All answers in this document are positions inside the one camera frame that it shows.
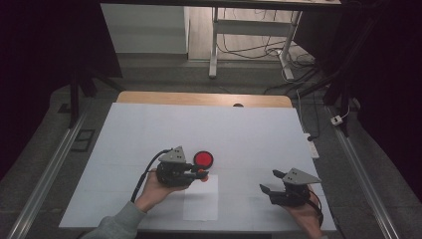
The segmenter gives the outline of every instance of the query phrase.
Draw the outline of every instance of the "red disc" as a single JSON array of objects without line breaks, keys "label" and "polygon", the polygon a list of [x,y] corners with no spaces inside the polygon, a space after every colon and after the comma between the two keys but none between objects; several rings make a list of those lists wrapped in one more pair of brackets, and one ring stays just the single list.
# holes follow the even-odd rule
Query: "red disc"
[{"label": "red disc", "polygon": [[203,166],[204,169],[208,169],[212,166],[214,162],[214,157],[208,151],[199,151],[193,157],[193,162],[195,165]]}]

